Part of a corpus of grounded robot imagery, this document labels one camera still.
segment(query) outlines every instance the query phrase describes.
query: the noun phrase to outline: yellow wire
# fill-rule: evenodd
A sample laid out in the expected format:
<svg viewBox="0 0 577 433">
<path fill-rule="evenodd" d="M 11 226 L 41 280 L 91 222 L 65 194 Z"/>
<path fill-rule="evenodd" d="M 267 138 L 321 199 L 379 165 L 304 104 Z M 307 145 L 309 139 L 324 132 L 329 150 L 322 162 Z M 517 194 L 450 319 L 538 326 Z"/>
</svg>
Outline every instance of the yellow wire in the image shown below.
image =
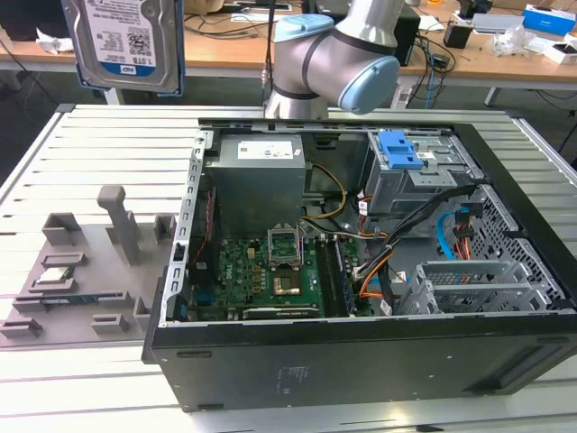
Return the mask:
<svg viewBox="0 0 577 433">
<path fill-rule="evenodd" d="M 327 168 L 323 167 L 320 164 L 313 164 L 313 167 L 317 167 L 319 170 L 324 171 L 325 174 L 329 178 L 334 180 L 334 183 L 336 183 L 338 185 L 339 189 L 341 190 L 341 194 L 343 195 L 343 198 L 341 199 L 341 203 L 339 204 L 339 207 L 335 210 L 332 210 L 331 212 L 326 212 L 325 214 L 319 214 L 319 215 L 303 215 L 302 218 L 303 219 L 324 219 L 324 218 L 332 217 L 333 215 L 337 215 L 338 213 L 340 213 L 344 209 L 344 206 L 346 205 L 346 189 L 344 189 L 344 186 L 341 183 L 341 181 L 339 179 L 337 179 L 336 176 L 333 173 L 331 173 Z"/>
</svg>

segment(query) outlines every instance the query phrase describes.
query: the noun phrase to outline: blue joint cap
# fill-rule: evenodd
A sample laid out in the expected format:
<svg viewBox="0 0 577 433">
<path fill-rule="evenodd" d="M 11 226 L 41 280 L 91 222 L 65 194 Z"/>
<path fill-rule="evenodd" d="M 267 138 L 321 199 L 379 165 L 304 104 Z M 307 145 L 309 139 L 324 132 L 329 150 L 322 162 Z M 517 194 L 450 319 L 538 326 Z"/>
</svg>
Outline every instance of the blue joint cap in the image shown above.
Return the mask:
<svg viewBox="0 0 577 433">
<path fill-rule="evenodd" d="M 415 154 L 415 145 L 401 131 L 381 131 L 379 148 L 394 170 L 420 170 L 425 166 Z"/>
<path fill-rule="evenodd" d="M 328 32 L 334 27 L 333 18 L 320 14 L 291 15 L 277 22 L 274 41 L 284 42 Z"/>
<path fill-rule="evenodd" d="M 377 108 L 397 86 L 400 65 L 393 56 L 381 57 L 347 84 L 339 96 L 338 106 L 355 115 L 366 115 Z"/>
</svg>

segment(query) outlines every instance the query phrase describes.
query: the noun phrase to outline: gray carpet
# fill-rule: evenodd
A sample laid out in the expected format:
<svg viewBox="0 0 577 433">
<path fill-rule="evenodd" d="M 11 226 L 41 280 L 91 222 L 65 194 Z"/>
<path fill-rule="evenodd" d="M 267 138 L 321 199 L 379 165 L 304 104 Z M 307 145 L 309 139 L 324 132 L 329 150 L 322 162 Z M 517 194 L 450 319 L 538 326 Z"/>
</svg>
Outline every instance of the gray carpet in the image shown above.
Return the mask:
<svg viewBox="0 0 577 433">
<path fill-rule="evenodd" d="M 59 102 L 76 104 L 104 104 L 91 91 L 81 88 L 74 74 L 42 73 L 40 82 Z M 2 95 L 0 99 L 0 181 L 8 176 L 22 158 L 42 127 L 46 124 L 55 105 L 42 93 L 33 81 L 26 79 L 23 88 L 16 94 Z M 436 101 L 438 109 L 487 110 L 483 100 L 488 88 L 447 87 Z M 571 92 L 550 92 L 567 97 Z M 418 93 L 426 96 L 424 89 Z M 125 92 L 126 103 L 159 105 L 203 105 L 203 106 L 257 106 L 261 100 L 261 82 L 247 78 L 187 78 L 185 95 L 181 98 L 150 96 L 142 92 Z M 577 97 L 557 100 L 549 98 L 558 106 L 577 108 Z M 415 99 L 411 108 L 424 108 L 425 101 Z M 491 109 L 506 110 L 520 115 L 535 127 L 543 137 L 558 147 L 575 125 L 577 119 L 568 117 L 567 112 L 547 104 L 535 91 L 504 89 Z M 571 161 L 577 156 L 577 134 L 567 145 L 563 156 Z"/>
</svg>

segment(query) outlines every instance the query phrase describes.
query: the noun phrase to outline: metal table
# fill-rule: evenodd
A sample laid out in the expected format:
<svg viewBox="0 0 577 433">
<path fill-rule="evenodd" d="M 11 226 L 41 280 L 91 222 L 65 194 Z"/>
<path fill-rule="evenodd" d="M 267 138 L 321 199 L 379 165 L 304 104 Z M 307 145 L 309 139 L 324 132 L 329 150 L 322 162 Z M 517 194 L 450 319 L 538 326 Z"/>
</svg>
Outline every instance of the metal table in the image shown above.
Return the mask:
<svg viewBox="0 0 577 433">
<path fill-rule="evenodd" d="M 258 108 L 76 106 L 56 113 L 0 188 L 0 320 L 43 244 L 52 211 L 105 223 L 104 183 L 126 188 L 139 222 L 179 211 L 190 137 L 200 116 L 260 117 Z M 348 116 L 333 112 L 334 118 Z M 577 176 L 523 120 L 502 112 L 381 111 L 372 119 L 474 124 L 577 254 Z M 415 431 L 417 425 L 480 432 L 575 431 L 577 357 L 506 397 L 183 413 L 141 345 L 0 352 L 0 430 L 147 432 Z"/>
</svg>

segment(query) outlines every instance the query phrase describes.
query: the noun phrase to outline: barcode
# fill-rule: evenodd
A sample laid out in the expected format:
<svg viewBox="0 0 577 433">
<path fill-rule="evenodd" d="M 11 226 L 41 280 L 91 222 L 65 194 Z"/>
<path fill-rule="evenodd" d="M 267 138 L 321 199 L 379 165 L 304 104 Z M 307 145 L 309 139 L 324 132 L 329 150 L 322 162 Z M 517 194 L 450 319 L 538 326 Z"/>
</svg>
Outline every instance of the barcode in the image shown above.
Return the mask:
<svg viewBox="0 0 577 433">
<path fill-rule="evenodd" d="M 146 29 L 128 33 L 128 47 L 132 56 L 152 56 L 151 36 Z"/>
</svg>

